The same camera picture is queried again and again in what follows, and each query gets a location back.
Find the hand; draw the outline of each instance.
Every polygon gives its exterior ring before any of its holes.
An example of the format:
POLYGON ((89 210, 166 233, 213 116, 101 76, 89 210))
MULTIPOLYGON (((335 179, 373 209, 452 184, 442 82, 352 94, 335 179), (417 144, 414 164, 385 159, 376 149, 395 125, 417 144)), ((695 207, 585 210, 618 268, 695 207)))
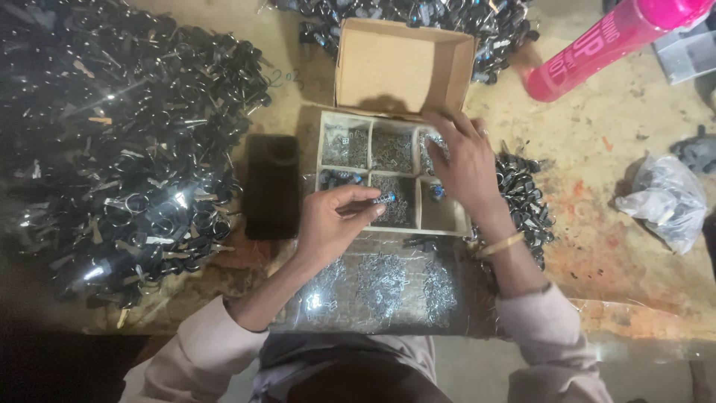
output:
POLYGON ((495 153, 485 121, 470 120, 464 113, 445 117, 429 112, 425 119, 440 132, 450 151, 448 161, 435 142, 427 144, 435 175, 445 191, 465 207, 479 227, 491 223, 493 215, 503 213, 507 205, 498 190, 495 153))
POLYGON ((309 195, 294 257, 315 264, 316 272, 336 260, 366 225, 385 212, 385 204, 369 201, 378 196, 380 190, 358 185, 309 195))

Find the pile of keys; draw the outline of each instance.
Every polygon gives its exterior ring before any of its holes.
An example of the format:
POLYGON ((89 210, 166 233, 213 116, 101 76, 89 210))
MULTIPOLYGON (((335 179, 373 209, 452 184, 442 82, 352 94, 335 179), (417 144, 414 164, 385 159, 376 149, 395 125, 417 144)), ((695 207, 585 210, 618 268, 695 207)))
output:
POLYGON ((526 19, 529 1, 523 0, 271 0, 282 11, 317 17, 302 22, 299 41, 317 43, 338 58, 341 21, 350 17, 404 22, 412 28, 433 27, 464 32, 480 40, 473 63, 473 82, 497 82, 509 67, 507 56, 539 33, 526 19))
POLYGON ((6 1, 0 21, 2 174, 56 296, 131 308, 228 249, 231 149, 271 104, 261 50, 113 0, 6 1))
MULTIPOLYGON (((542 191, 535 185, 532 174, 541 171, 538 161, 505 154, 495 159, 497 183, 500 194, 510 207, 510 215, 518 231, 525 234, 525 243, 532 256, 544 271, 542 246, 554 241, 549 230, 556 218, 549 214, 549 205, 543 203, 542 191)), ((466 242, 480 241, 480 230, 473 228, 473 235, 466 242)))

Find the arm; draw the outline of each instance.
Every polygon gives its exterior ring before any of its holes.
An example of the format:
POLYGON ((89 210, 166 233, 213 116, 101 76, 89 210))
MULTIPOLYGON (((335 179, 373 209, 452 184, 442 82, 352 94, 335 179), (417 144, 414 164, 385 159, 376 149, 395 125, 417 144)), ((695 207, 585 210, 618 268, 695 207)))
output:
MULTIPOLYGON (((495 154, 482 119, 464 113, 426 116, 450 150, 450 160, 430 142, 435 174, 480 228, 488 245, 517 230, 495 180, 495 154)), ((579 315, 539 270, 523 242, 492 257, 500 286, 497 309, 507 332, 519 344, 529 369, 510 377, 508 401, 611 402, 599 378, 596 357, 579 329, 579 315)))
POLYGON ((360 203, 379 195, 373 188, 341 186, 308 196, 293 257, 247 296, 218 297, 182 322, 177 336, 152 359, 133 402, 215 402, 221 397, 231 377, 256 358, 269 335, 267 326, 286 302, 385 211, 383 204, 360 203))

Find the wrist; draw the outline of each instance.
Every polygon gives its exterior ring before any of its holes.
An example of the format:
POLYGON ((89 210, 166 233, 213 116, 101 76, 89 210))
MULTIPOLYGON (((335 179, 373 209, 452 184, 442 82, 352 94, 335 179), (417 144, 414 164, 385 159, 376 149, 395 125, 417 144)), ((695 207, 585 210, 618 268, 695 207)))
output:
POLYGON ((509 206, 501 196, 479 203, 470 208, 468 214, 488 244, 500 242, 517 232, 509 206))
POLYGON ((304 282, 308 282, 321 271, 323 267, 319 266, 320 264, 318 264, 314 256, 296 251, 281 267, 281 270, 301 278, 304 282))

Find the light pink sleeve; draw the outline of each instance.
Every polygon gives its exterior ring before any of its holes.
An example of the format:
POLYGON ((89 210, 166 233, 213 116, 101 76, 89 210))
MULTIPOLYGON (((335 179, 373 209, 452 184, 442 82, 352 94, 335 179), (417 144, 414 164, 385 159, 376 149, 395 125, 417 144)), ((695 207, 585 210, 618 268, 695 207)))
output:
POLYGON ((234 374, 258 356, 269 336, 231 319, 219 296, 179 325, 152 359, 141 393, 130 402, 215 402, 234 374))
POLYGON ((497 300, 500 321, 528 369, 510 375, 509 403, 612 403, 579 314, 556 285, 543 293, 497 300))

